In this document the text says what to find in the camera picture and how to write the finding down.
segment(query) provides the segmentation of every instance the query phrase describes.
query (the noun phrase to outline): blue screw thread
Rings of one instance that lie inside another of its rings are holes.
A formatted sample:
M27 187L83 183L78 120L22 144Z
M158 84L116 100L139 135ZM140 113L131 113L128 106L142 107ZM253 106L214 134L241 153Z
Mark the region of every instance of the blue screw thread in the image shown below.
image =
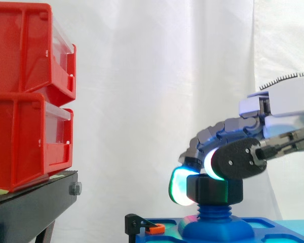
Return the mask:
M208 205L198 205L199 218L202 220L229 220L231 212L230 206L208 206Z

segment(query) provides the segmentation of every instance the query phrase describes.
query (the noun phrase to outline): black clamp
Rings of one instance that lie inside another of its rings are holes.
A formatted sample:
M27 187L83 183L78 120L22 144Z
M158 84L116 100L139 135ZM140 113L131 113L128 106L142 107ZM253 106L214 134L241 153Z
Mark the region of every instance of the black clamp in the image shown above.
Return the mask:
M125 216L125 234L128 235L129 243L135 243L136 235L140 233L141 228L147 229L153 227L157 227L157 225L136 214L128 214Z

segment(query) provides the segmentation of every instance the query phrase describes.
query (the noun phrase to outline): stacked drawer unit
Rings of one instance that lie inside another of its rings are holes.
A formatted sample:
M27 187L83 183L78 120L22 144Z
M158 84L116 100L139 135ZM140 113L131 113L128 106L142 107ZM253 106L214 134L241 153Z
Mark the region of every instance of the stacked drawer unit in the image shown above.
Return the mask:
M75 53L48 4L0 2L0 189L72 166Z

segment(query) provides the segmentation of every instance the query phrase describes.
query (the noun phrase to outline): robotic hand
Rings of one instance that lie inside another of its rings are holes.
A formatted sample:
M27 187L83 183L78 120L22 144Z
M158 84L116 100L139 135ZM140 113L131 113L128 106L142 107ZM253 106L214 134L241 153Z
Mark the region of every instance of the robotic hand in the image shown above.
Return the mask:
M202 168L217 180L244 179L263 172L267 160L304 151L304 73L279 77L240 102L240 117L208 127L192 138L171 176L169 195L186 196L186 178Z

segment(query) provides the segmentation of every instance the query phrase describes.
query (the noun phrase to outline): black hexagonal nut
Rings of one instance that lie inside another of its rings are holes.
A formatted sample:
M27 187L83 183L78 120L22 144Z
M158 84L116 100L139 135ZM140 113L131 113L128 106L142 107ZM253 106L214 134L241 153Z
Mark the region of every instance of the black hexagonal nut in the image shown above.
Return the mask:
M242 180L215 180L207 174L187 177L187 196L201 205L227 206L243 200Z

